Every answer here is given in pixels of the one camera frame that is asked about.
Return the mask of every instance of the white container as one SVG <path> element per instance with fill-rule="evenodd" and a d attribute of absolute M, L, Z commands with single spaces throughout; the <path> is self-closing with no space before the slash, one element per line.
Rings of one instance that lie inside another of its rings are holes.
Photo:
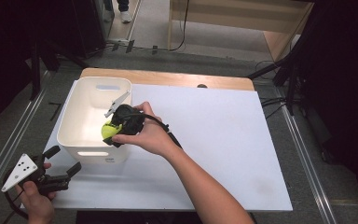
<path fill-rule="evenodd" d="M 119 77 L 82 77 L 75 84 L 63 111 L 58 130 L 58 142 L 76 160 L 83 163 L 118 163 L 126 160 L 126 146 L 116 148 L 103 142 L 101 128 L 112 102 L 126 91 L 131 83 Z M 131 94 L 122 104 L 131 104 Z"/>

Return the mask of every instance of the white mounting plate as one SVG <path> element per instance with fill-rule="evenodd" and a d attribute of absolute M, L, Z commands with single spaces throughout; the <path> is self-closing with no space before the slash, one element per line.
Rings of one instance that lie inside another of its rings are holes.
<path fill-rule="evenodd" d="M 6 192 L 20 183 L 25 177 L 37 170 L 37 165 L 27 154 L 22 154 L 10 176 L 8 177 L 2 191 Z"/>

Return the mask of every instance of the person's left hand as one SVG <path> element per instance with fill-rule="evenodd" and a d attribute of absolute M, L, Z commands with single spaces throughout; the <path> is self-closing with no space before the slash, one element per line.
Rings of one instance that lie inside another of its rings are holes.
<path fill-rule="evenodd" d="M 45 169 L 51 167 L 51 163 L 45 163 Z M 28 223 L 51 223 L 54 218 L 54 207 L 51 200 L 56 196 L 56 192 L 51 192 L 48 197 L 40 195 L 36 184 L 27 181 L 22 185 L 24 192 L 20 195 L 22 204 L 28 212 Z M 21 193 L 20 186 L 16 186 L 18 193 Z"/>

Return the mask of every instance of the foot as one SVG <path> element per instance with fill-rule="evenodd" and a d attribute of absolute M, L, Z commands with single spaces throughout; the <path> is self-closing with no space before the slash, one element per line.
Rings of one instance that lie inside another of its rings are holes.
<path fill-rule="evenodd" d="M 121 22 L 123 23 L 129 23 L 130 21 L 132 21 L 132 16 L 130 15 L 129 11 L 120 12 L 120 16 L 121 16 Z"/>
<path fill-rule="evenodd" d="M 113 18 L 113 12 L 112 11 L 108 11 L 108 10 L 104 10 L 103 11 L 103 21 L 104 22 L 110 22 Z"/>

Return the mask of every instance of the yellow-green object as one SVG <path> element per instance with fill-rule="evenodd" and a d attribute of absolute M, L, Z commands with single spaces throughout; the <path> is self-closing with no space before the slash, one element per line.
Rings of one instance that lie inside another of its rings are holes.
<path fill-rule="evenodd" d="M 108 120 L 102 127 L 101 129 L 101 134 L 103 135 L 103 139 L 106 139 L 108 137 L 112 137 L 115 134 L 117 134 L 118 132 L 120 132 L 121 128 L 123 127 L 123 125 L 119 124 L 114 125 L 110 122 L 110 120 Z"/>

